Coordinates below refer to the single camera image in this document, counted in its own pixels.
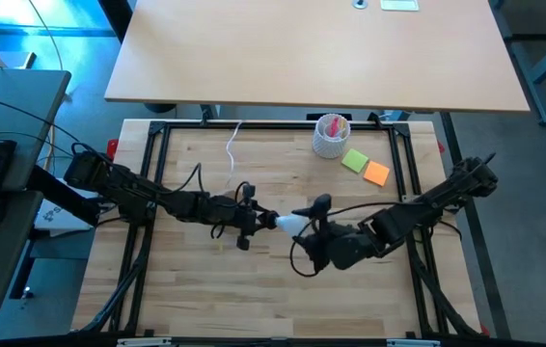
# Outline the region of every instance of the wooden table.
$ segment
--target wooden table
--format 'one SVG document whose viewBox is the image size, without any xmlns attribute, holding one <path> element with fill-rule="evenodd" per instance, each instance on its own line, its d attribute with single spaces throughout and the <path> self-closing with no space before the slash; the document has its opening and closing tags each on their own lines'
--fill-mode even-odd
<svg viewBox="0 0 546 347">
<path fill-rule="evenodd" d="M 116 162 L 138 172 L 148 120 L 126 120 Z M 422 189 L 445 179 L 431 122 L 410 122 Z M 205 189 L 224 190 L 230 163 L 225 151 L 230 130 L 173 129 L 163 184 L 181 184 L 194 166 L 203 164 Z M 393 166 L 389 139 L 383 132 L 353 131 L 348 148 Z M 151 175 L 157 165 L 155 145 Z M 330 193 L 334 209 L 367 201 L 396 201 L 392 170 L 380 188 L 350 172 L 341 159 L 325 160 L 312 151 L 312 132 L 305 130 L 239 130 L 232 143 L 235 160 L 232 186 L 249 180 L 260 204 L 287 214 Z M 406 159 L 401 153 L 405 182 Z M 188 188 L 196 189 L 196 179 Z M 375 212 L 364 208 L 342 214 L 356 223 Z M 446 220 L 454 223 L 453 218 Z M 329 266 L 313 279 L 294 274 L 288 262 L 291 240 L 280 230 L 259 231 L 248 252 L 235 246 L 237 230 L 227 229 L 221 243 L 210 227 L 184 224 L 160 210 L 155 222 L 138 329 L 174 336 L 393 337 L 419 330 L 415 297 L 405 247 L 388 256 L 364 260 L 346 271 Z M 117 285 L 127 225 L 106 224 L 96 238 L 72 326 L 82 328 L 108 300 Z M 478 317 L 461 243 L 456 233 L 437 226 L 432 238 L 443 291 L 469 324 Z M 309 271 L 302 252 L 299 269 Z M 426 294 L 433 327 L 435 315 Z M 130 296 L 123 307 L 126 322 Z"/>
<path fill-rule="evenodd" d="M 529 111 L 485 0 L 140 0 L 106 99 Z"/>
</svg>

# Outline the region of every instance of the orange sticky note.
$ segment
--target orange sticky note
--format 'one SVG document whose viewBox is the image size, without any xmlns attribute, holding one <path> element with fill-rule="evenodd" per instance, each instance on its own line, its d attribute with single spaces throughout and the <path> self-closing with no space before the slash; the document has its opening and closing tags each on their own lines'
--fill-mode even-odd
<svg viewBox="0 0 546 347">
<path fill-rule="evenodd" d="M 366 169 L 363 178 L 384 187 L 387 176 L 389 176 L 389 168 L 376 162 L 369 161 L 368 168 Z"/>
</svg>

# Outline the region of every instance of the pen holder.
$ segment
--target pen holder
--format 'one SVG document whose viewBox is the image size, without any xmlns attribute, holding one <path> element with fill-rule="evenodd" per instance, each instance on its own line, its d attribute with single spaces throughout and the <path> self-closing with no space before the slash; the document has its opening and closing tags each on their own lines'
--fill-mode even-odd
<svg viewBox="0 0 546 347">
<path fill-rule="evenodd" d="M 337 131 L 331 136 L 331 128 L 334 126 L 334 119 L 339 119 Z M 343 154 L 343 147 L 350 136 L 350 122 L 342 116 L 328 114 L 320 117 L 315 124 L 314 139 L 312 148 L 319 156 L 326 159 L 337 158 Z"/>
</svg>

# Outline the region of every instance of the pink marker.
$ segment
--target pink marker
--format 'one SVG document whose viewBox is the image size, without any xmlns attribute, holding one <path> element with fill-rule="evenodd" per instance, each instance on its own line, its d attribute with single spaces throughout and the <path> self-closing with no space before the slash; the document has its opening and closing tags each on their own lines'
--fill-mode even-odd
<svg viewBox="0 0 546 347">
<path fill-rule="evenodd" d="M 338 133 L 338 122 L 340 122 L 339 117 L 333 119 L 333 124 L 331 124 L 331 135 L 330 137 L 335 137 L 335 134 Z"/>
</svg>

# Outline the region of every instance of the aluminum frame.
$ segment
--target aluminum frame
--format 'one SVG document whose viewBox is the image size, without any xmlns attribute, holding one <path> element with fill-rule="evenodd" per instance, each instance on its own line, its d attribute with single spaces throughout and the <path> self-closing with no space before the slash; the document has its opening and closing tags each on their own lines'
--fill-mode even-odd
<svg viewBox="0 0 546 347">
<path fill-rule="evenodd" d="M 276 122 L 243 122 L 241 128 L 244 130 L 247 129 L 269 129 L 269 130 L 310 130 L 314 129 L 314 121 L 276 121 Z M 236 126 L 236 121 L 152 121 L 150 124 L 150 130 L 147 138 L 147 144 L 145 146 L 145 152 L 143 154 L 143 164 L 141 168 L 141 173 L 146 174 L 149 170 L 150 160 L 152 158 L 152 145 L 154 143 L 155 137 L 158 134 L 162 134 L 162 144 L 159 150 L 158 163 L 164 163 L 166 161 L 166 155 L 168 152 L 168 146 L 170 144 L 170 136 L 172 129 L 229 129 L 232 130 Z M 391 145 L 391 152 L 394 161 L 394 171 L 396 173 L 396 187 L 398 192 L 399 201 L 403 201 L 404 196 L 406 195 L 406 188 L 404 183 L 403 169 L 401 167 L 401 159 L 399 156 L 399 148 L 397 144 L 397 139 L 402 138 L 404 144 L 404 150 L 407 158 L 407 165 L 410 171 L 410 179 L 412 184 L 413 193 L 418 195 L 421 193 L 421 186 L 419 182 L 419 174 L 416 166 L 416 161 L 414 157 L 414 151 L 412 149 L 412 142 L 410 137 L 410 131 L 408 124 L 405 123 L 387 123 L 382 124 L 377 121 L 376 123 L 357 123 L 353 124 L 353 130 L 355 131 L 384 131 L 387 133 Z M 155 181 L 160 182 L 163 175 L 164 166 L 158 165 L 157 171 L 155 173 Z M 143 239 L 143 249 L 147 253 L 147 258 L 150 251 L 150 242 L 152 239 L 153 233 L 153 222 L 147 225 L 145 230 L 145 236 Z M 134 228 L 130 226 L 130 231 L 128 232 L 127 241 L 125 242 L 125 249 L 123 251 L 123 261 L 122 261 L 122 273 L 121 276 L 124 277 L 125 273 L 129 269 L 129 264 L 131 263 L 131 255 L 133 254 L 133 247 L 135 244 L 135 238 L 137 233 L 137 227 Z M 423 234 L 423 250 L 424 258 L 427 263 L 428 273 L 436 279 L 438 283 L 438 274 L 436 271 L 436 263 L 434 258 L 433 249 L 431 246 L 431 240 L 426 237 L 426 230 L 422 231 Z M 417 251 L 417 246 L 415 244 L 415 239 L 411 235 L 406 240 L 406 245 L 408 248 L 409 256 L 410 253 L 415 253 Z M 425 297 L 423 294 L 423 286 L 419 276 L 415 273 L 415 270 L 412 266 L 409 267 L 411 272 L 411 277 L 413 280 L 413 291 L 415 294 L 415 301 L 417 305 L 417 313 L 419 318 L 420 333 L 423 334 L 432 334 L 433 330 L 429 326 L 429 321 L 427 318 L 427 309 L 425 306 Z M 135 284 L 135 290 L 133 294 L 133 299 L 131 303 L 131 310 L 129 313 L 128 323 L 125 327 L 126 331 L 135 332 L 138 323 L 138 317 L 140 313 L 140 304 L 142 302 L 143 289 L 144 289 L 144 278 L 146 275 L 146 265 L 143 268 L 143 271 L 138 275 Z M 438 305 L 434 302 L 436 307 L 436 318 L 438 323 L 438 332 L 447 334 L 447 320 L 442 313 L 442 310 L 438 308 Z M 120 329 L 120 319 L 123 306 L 118 304 L 112 314 L 110 329 L 113 332 L 116 332 Z M 314 341 L 320 342 L 331 342 L 337 343 L 344 341 L 345 339 L 314 339 Z"/>
</svg>

